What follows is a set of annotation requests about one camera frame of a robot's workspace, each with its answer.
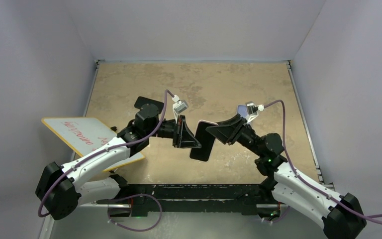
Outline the purple smartphone with black screen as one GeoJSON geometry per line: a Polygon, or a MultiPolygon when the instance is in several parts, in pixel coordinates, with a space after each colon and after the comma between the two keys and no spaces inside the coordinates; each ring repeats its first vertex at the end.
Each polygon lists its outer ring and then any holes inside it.
{"type": "Polygon", "coordinates": [[[207,162],[210,158],[212,148],[214,146],[215,137],[211,135],[206,129],[209,125],[197,125],[195,137],[201,143],[201,148],[192,148],[190,151],[190,158],[207,162]]]}

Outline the lavender phone case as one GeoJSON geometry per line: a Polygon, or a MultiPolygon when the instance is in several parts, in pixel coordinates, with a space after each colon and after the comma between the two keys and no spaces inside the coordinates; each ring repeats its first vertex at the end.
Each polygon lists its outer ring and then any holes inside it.
{"type": "Polygon", "coordinates": [[[248,115],[247,107],[246,105],[238,105],[236,109],[237,114],[239,114],[241,117],[246,118],[248,115]]]}

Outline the black phone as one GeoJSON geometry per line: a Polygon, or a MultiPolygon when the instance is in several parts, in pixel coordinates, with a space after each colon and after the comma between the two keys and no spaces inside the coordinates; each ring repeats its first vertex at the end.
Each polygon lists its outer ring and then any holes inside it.
{"type": "Polygon", "coordinates": [[[164,107],[164,103],[163,102],[156,101],[156,100],[153,100],[153,99],[150,99],[150,98],[146,98],[146,97],[143,97],[143,96],[139,96],[137,98],[136,102],[134,103],[134,107],[136,109],[141,109],[142,106],[146,105],[146,104],[153,104],[153,105],[155,105],[158,108],[159,114],[161,114],[161,112],[163,110],[163,107],[164,107]]]}

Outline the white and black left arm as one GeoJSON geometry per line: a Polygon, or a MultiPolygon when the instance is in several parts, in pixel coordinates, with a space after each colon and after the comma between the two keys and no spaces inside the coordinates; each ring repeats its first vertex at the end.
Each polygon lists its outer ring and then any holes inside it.
{"type": "Polygon", "coordinates": [[[124,161],[149,145],[149,138],[172,139],[174,148],[201,148],[201,143],[187,126],[182,112],[188,108],[186,101],[173,104],[174,119],[164,118],[166,109],[159,112],[153,104],[144,104],[127,127],[99,149],[63,165],[48,164],[41,175],[36,196],[40,199],[38,216],[45,217],[43,209],[53,219],[60,220],[82,203],[112,199],[121,204],[128,199],[126,182],[120,176],[110,176],[93,184],[89,180],[109,166],[124,161]]]}

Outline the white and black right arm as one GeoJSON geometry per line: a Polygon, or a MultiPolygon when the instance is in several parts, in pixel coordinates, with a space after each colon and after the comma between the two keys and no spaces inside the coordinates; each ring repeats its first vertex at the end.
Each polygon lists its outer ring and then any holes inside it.
{"type": "Polygon", "coordinates": [[[352,194],[327,189],[292,167],[284,151],[281,136],[258,136],[240,115],[209,126],[206,131],[223,144],[239,143],[258,156],[258,171],[266,176],[259,189],[267,203],[276,200],[310,218],[329,239],[354,239],[365,228],[359,200],[352,194]]]}

